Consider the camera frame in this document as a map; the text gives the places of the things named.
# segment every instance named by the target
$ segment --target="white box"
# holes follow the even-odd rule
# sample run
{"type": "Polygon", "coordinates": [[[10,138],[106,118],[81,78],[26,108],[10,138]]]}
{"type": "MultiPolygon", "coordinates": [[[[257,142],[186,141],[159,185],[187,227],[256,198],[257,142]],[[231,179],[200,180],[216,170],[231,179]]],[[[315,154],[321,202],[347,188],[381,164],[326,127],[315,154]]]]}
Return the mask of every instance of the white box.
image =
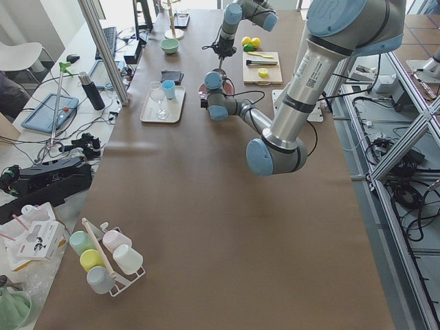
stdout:
{"type": "Polygon", "coordinates": [[[17,258],[30,260],[52,259],[64,239],[64,225],[58,221],[34,221],[23,240],[17,258]]]}

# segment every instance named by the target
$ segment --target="pink straw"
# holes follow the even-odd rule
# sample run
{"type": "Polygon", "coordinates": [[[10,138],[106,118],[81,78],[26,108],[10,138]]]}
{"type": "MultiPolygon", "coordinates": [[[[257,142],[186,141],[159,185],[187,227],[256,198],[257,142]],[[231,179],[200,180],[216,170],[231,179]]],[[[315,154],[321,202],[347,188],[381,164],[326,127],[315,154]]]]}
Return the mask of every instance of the pink straw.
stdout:
{"type": "Polygon", "coordinates": [[[9,237],[8,235],[3,234],[2,232],[0,232],[0,236],[3,236],[5,239],[10,239],[11,241],[15,241],[15,239],[9,237]]]}
{"type": "Polygon", "coordinates": [[[29,230],[29,228],[18,218],[15,214],[12,215],[14,219],[16,219],[26,230],[29,230]]]}

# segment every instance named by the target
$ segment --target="long table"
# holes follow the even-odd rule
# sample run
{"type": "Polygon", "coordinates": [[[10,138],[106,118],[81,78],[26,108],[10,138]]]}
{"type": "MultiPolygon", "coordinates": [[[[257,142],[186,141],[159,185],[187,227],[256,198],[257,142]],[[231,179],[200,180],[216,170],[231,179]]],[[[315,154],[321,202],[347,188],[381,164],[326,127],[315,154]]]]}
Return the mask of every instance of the long table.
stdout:
{"type": "MultiPolygon", "coordinates": [[[[67,249],[35,329],[394,329],[331,116],[297,173],[258,177],[245,160],[255,132],[239,118],[214,122],[198,88],[218,65],[219,10],[192,10],[178,53],[159,42],[159,14],[90,188],[82,216],[119,226],[144,256],[145,277],[116,298],[97,295],[67,249]],[[185,73],[176,124],[143,124],[149,82],[165,69],[185,73]]],[[[279,12],[272,33],[244,21],[236,33],[277,51],[285,85],[303,21],[279,12]]],[[[244,85],[241,49],[223,68],[236,91],[263,90],[272,117],[275,86],[244,85]]],[[[257,99],[259,94],[237,96],[257,99]]],[[[309,150],[314,133],[301,132],[309,150]]],[[[78,224],[77,230],[83,230],[78,224]]]]}

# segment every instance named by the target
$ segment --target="green clamp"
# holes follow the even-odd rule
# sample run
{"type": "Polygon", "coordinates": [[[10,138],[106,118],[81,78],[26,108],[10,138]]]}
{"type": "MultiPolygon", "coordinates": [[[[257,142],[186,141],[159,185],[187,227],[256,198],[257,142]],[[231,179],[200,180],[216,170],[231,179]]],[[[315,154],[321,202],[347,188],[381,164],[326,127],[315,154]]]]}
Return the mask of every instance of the green clamp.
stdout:
{"type": "Polygon", "coordinates": [[[73,76],[73,74],[67,69],[70,65],[72,65],[70,62],[60,62],[60,72],[64,72],[65,74],[69,74],[69,76],[73,76]]]}

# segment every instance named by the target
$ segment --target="white plate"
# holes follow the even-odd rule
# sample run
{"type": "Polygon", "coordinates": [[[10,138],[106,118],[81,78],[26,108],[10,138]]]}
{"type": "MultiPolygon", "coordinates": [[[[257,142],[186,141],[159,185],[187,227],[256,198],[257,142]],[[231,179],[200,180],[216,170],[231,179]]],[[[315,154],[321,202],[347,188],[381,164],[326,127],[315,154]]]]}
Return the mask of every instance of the white plate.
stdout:
{"type": "Polygon", "coordinates": [[[163,122],[172,123],[178,122],[180,115],[182,114],[182,105],[185,98],[185,87],[176,86],[176,97],[172,100],[165,99],[162,102],[162,108],[169,111],[168,117],[165,119],[159,119],[156,113],[159,111],[159,105],[152,101],[150,98],[150,92],[146,96],[144,106],[140,113],[140,119],[143,122],[163,122]]]}

